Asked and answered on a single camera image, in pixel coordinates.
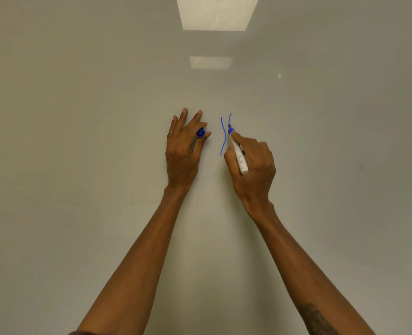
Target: white marker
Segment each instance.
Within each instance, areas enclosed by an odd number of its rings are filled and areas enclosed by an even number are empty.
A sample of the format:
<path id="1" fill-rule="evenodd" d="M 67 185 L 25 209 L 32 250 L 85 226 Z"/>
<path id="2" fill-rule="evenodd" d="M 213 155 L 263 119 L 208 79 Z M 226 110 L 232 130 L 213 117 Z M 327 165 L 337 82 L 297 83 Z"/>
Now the white marker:
<path id="1" fill-rule="evenodd" d="M 242 175 L 246 175 L 249 173 L 248 164 L 246 163 L 245 156 L 243 155 L 241 147 L 234 141 L 231 136 L 231 133 L 234 131 L 234 128 L 229 125 L 228 134 L 229 138 L 231 139 L 231 143 L 234 146 L 235 150 L 235 157 L 237 158 L 238 168 L 240 168 L 240 173 Z"/>

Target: forearm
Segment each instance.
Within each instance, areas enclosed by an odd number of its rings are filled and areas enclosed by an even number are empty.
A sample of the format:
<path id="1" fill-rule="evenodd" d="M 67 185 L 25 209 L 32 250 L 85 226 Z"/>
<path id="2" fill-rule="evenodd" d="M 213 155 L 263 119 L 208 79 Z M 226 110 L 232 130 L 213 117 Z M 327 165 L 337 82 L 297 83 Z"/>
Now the forearm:
<path id="1" fill-rule="evenodd" d="M 78 330 L 142 334 L 186 190 L 167 187 L 153 217 L 108 280 Z"/>
<path id="2" fill-rule="evenodd" d="M 251 215 L 311 335 L 374 334 L 288 233 L 271 203 Z"/>

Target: blue cap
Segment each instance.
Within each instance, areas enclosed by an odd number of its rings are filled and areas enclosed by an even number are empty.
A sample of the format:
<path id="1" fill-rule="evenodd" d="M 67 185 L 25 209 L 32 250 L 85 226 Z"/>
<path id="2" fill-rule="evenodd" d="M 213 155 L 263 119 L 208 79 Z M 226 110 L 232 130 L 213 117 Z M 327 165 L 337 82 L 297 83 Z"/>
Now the blue cap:
<path id="1" fill-rule="evenodd" d="M 197 131 L 198 137 L 203 137 L 204 134 L 206 134 L 206 131 L 204 130 L 204 128 L 200 128 L 200 130 Z"/>

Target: forearm tattoo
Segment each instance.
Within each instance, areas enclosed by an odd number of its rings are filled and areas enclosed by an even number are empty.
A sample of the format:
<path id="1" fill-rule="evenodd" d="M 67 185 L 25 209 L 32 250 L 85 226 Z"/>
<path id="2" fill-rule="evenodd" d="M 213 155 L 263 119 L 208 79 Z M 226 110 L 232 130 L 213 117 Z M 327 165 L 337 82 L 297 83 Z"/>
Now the forearm tattoo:
<path id="1" fill-rule="evenodd" d="M 299 312 L 310 335 L 339 335 L 314 304 L 303 305 Z"/>

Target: person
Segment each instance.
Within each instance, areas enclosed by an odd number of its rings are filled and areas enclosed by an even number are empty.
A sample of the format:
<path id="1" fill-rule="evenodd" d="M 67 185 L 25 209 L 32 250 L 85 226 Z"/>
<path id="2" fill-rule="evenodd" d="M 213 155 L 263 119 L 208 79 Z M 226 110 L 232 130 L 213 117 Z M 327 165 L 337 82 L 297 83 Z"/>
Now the person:
<path id="1" fill-rule="evenodd" d="M 199 111 L 185 126 L 187 114 L 184 108 L 179 119 L 174 116 L 171 121 L 166 149 L 168 184 L 159 207 L 71 335 L 144 333 L 178 212 L 211 135 L 207 132 L 197 139 L 191 152 L 196 132 L 207 123 L 201 122 Z M 249 168 L 248 174 L 240 174 L 230 145 L 224 157 L 235 193 L 258 227 L 309 334 L 374 335 L 277 217 L 268 198 L 276 174 L 268 145 L 235 131 L 232 138 L 243 147 Z"/>

